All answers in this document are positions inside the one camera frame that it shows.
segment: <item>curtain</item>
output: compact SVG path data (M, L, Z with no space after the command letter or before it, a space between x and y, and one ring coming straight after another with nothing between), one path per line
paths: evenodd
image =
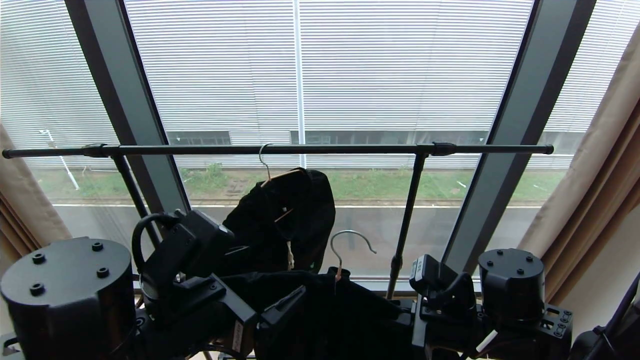
M0 123L0 149L13 143ZM0 157L0 256L13 263L21 256L71 238L23 159Z
M519 248L545 264L558 304L640 202L640 33L632 36L563 180Z

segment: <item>black cylinder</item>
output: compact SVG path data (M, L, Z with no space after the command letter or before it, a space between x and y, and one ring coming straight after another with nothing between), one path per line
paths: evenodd
M542 261L517 249L491 250L478 258L483 308L497 325L539 321L544 314Z
M53 243L4 274L0 291L26 360L113 359L133 334L129 250L99 241L100 251L87 237Z

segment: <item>security camera pole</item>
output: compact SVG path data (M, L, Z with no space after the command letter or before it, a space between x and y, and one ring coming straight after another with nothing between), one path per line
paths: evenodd
M53 140L53 136L51 136L51 132L48 129L40 130L40 134L49 135L49 147L52 148L52 149L56 148L56 142L55 142L55 140ZM69 167L67 166L67 162L65 161L65 159L62 156L60 156L60 161L62 161L62 165L65 166L65 170L67 170L67 175L69 175L69 179L71 179L71 182L74 184L74 187L76 188L76 190L79 190L80 186L78 186L78 183L77 183L76 179L74 178L74 175L71 174L71 170L69 170Z

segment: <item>grass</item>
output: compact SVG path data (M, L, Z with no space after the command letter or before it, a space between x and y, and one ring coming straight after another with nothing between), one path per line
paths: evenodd
M405 200L411 171L397 170L325 170L333 196L337 200ZM73 171L80 190L74 190L64 171L39 170L34 175L50 199L91 199L130 201L118 172ZM263 170L223 170L220 164L206 169L181 169L180 174L192 200L236 200L256 182L265 178ZM418 200L462 200L467 194L473 170L425 170L420 179ZM512 200L544 201L564 172L527 171Z

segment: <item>bolt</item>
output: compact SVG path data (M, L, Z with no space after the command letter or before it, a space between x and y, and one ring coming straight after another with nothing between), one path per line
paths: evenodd
M44 284L41 282L36 282L35 284L29 287L29 291L33 296L40 296L44 293Z
M96 275L98 275L99 278L104 279L105 277L109 276L109 268L99 268L98 271L95 272Z
M46 258L44 257L44 254L38 253L31 257L31 260L33 260L34 264L39 265L42 264L46 260Z

